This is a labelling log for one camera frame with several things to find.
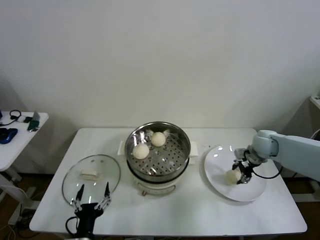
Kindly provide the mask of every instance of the white plate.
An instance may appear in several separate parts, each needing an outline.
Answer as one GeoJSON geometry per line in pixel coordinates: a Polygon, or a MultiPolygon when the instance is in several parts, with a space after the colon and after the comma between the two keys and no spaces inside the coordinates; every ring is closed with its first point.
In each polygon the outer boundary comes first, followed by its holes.
{"type": "MultiPolygon", "coordinates": [[[[225,174],[232,169],[235,159],[232,146],[217,146],[205,157],[205,174],[212,186],[222,195],[239,202],[251,202],[265,191],[267,181],[253,175],[247,184],[228,185],[225,174]]],[[[265,175],[262,165],[256,167],[254,171],[259,175],[265,175]]]]}

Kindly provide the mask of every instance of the glass lid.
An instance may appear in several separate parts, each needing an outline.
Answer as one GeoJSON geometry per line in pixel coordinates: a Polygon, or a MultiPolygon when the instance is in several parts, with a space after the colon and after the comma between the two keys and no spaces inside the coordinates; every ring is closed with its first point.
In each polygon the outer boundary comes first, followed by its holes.
{"type": "Polygon", "coordinates": [[[98,203],[104,198],[107,183],[110,193],[115,191],[120,175],[119,164],[113,157],[102,154],[88,156],[72,166],[65,175],[63,197],[71,205],[84,186],[80,204],[98,203]]]}

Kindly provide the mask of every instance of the cable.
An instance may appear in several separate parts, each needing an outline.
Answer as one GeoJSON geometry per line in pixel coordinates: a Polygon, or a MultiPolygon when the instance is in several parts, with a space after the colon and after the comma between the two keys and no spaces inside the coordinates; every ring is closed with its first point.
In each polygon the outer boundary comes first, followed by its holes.
{"type": "Polygon", "coordinates": [[[68,228],[68,222],[72,219],[77,219],[77,222],[78,222],[78,217],[76,216],[72,216],[72,217],[69,217],[67,221],[65,221],[65,229],[67,230],[67,232],[72,236],[74,237],[75,236],[75,233],[72,233],[69,228],[68,228]]]}
{"type": "Polygon", "coordinates": [[[21,115],[22,115],[21,112],[20,112],[19,110],[16,110],[16,109],[15,109],[15,110],[11,110],[9,114],[10,114],[10,118],[14,117],[14,119],[13,119],[11,122],[6,123],[6,124],[0,123],[0,127],[1,127],[1,126],[8,126],[8,125],[10,125],[10,124],[13,124],[13,123],[16,122],[16,121],[21,117],[21,115]],[[13,114],[12,114],[13,112],[18,112],[18,113],[19,113],[19,116],[13,115],[13,114]]]}
{"type": "Polygon", "coordinates": [[[26,197],[27,199],[29,199],[29,197],[28,197],[28,195],[26,194],[26,192],[23,191],[20,187],[17,187],[17,186],[9,186],[9,185],[0,185],[0,188],[18,189],[20,192],[22,192],[22,193],[25,195],[25,197],[26,197]]]}
{"type": "Polygon", "coordinates": [[[25,212],[25,213],[22,213],[20,216],[21,216],[21,220],[16,223],[15,227],[17,228],[16,233],[21,239],[31,239],[31,238],[40,234],[39,232],[37,232],[37,233],[34,233],[32,235],[28,235],[28,236],[22,235],[22,231],[29,229],[29,225],[30,225],[32,217],[34,216],[34,213],[33,212],[25,212]]]}
{"type": "Polygon", "coordinates": [[[16,240],[16,233],[15,233],[15,231],[12,229],[12,227],[9,226],[9,224],[3,226],[3,227],[0,229],[0,231],[2,231],[3,229],[5,229],[6,227],[8,227],[8,228],[10,229],[10,232],[8,232],[8,233],[4,236],[3,240],[5,240],[5,239],[8,239],[8,240],[9,240],[12,233],[13,233],[13,236],[14,236],[13,240],[16,240]]]}
{"type": "MultiPolygon", "coordinates": [[[[244,153],[243,153],[244,159],[245,159],[246,161],[248,161],[247,156],[246,156],[247,153],[249,153],[248,150],[245,150],[244,153]]],[[[278,176],[281,174],[281,172],[282,172],[283,169],[284,169],[284,167],[281,166],[279,172],[278,172],[276,175],[274,175],[274,176],[261,176],[261,175],[257,174],[257,173],[254,171],[254,168],[253,168],[253,167],[251,168],[253,174],[256,175],[256,176],[259,177],[259,178],[262,178],[262,179],[274,179],[274,178],[278,177],[278,176]]]]}
{"type": "Polygon", "coordinates": [[[31,239],[31,238],[33,238],[33,237],[35,237],[35,236],[37,236],[37,235],[40,234],[39,232],[37,232],[37,233],[35,233],[35,234],[31,235],[31,236],[22,236],[21,233],[20,233],[20,231],[21,231],[21,230],[18,229],[18,230],[16,231],[16,233],[18,234],[19,238],[22,238],[22,239],[31,239]]]}
{"type": "Polygon", "coordinates": [[[46,190],[41,191],[41,192],[38,192],[37,194],[33,195],[33,196],[31,197],[31,199],[33,200],[33,199],[35,199],[37,196],[39,196],[40,194],[43,194],[43,193],[45,193],[45,192],[46,192],[46,190]]]}
{"type": "Polygon", "coordinates": [[[315,131],[310,138],[311,138],[311,139],[314,139],[314,137],[317,135],[317,133],[318,133],[319,131],[320,131],[320,128],[319,128],[317,131],[315,131]]]}
{"type": "Polygon", "coordinates": [[[281,166],[279,172],[274,176],[260,176],[259,174],[255,173],[253,168],[252,168],[252,172],[253,172],[254,175],[256,175],[257,177],[262,178],[262,179],[274,179],[274,178],[278,177],[281,174],[283,169],[284,169],[284,167],[281,166]]]}
{"type": "Polygon", "coordinates": [[[12,229],[12,227],[11,227],[10,225],[8,225],[8,227],[10,228],[11,232],[12,232],[13,235],[14,235],[14,239],[13,239],[13,240],[16,240],[16,233],[15,233],[15,231],[12,229]]]}

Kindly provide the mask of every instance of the steamed bun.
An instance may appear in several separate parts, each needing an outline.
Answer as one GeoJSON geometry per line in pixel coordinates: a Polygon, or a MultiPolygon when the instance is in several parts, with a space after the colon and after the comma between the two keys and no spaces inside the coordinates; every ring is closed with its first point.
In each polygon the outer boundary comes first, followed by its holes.
{"type": "Polygon", "coordinates": [[[225,173],[224,178],[228,185],[235,185],[241,179],[241,172],[237,169],[229,170],[225,173]]]}
{"type": "Polygon", "coordinates": [[[166,143],[166,136],[162,132],[155,132],[151,137],[152,145],[161,147],[166,143]]]}
{"type": "Polygon", "coordinates": [[[133,148],[132,153],[136,159],[145,159],[149,154],[149,147],[145,144],[138,144],[133,148]]]}

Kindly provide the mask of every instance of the stainless steel steamer basket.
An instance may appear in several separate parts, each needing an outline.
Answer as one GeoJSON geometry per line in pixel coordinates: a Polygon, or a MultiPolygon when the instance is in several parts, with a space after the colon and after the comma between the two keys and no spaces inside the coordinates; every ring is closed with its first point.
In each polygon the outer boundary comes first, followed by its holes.
{"type": "Polygon", "coordinates": [[[190,140],[178,126],[162,121],[144,124],[134,130],[125,142],[126,161],[131,172],[139,179],[163,184],[179,177],[187,168],[190,155],[190,140]],[[163,146],[151,144],[153,133],[162,132],[166,136],[163,146]],[[138,144],[146,144],[149,154],[145,159],[136,159],[133,149],[138,144]]]}

